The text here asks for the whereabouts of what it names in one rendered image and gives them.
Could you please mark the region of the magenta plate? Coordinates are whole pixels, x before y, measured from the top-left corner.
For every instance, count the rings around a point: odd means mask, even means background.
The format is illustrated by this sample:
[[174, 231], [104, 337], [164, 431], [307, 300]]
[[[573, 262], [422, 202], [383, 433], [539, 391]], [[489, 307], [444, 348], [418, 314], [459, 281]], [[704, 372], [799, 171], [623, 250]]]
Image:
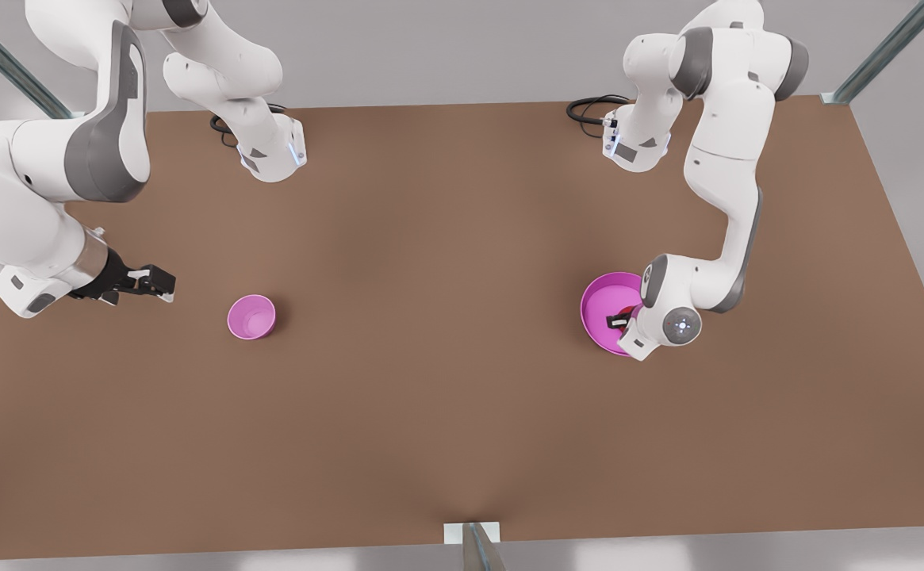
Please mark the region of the magenta plate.
[[612, 272], [589, 283], [581, 298], [581, 321], [592, 341], [604, 351], [642, 361], [658, 347], [642, 335], [637, 321], [642, 308], [633, 316], [625, 331], [610, 329], [606, 317], [620, 313], [627, 306], [642, 306], [642, 278], [628, 272]]

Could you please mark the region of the pink bowl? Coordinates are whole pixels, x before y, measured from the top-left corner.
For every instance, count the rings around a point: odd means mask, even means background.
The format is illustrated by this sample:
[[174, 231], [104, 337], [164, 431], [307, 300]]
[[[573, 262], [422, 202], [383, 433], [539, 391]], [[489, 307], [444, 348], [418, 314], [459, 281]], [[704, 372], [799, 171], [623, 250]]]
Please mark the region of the pink bowl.
[[256, 340], [267, 337], [274, 329], [277, 311], [274, 302], [263, 295], [247, 295], [228, 310], [226, 324], [237, 339]]

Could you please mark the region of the silver frame post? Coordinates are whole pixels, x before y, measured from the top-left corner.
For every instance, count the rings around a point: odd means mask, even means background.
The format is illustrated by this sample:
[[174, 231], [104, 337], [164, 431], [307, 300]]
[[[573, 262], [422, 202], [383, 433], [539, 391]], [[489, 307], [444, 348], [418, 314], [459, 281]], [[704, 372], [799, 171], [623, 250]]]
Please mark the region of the silver frame post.
[[51, 119], [70, 119], [73, 113], [0, 43], [0, 73], [24, 97]]
[[443, 524], [443, 543], [462, 547], [462, 571], [508, 571], [500, 541], [500, 523]]
[[893, 29], [878, 43], [871, 54], [831, 93], [821, 93], [824, 105], [850, 105], [874, 79], [924, 29], [924, 0], [918, 0]]

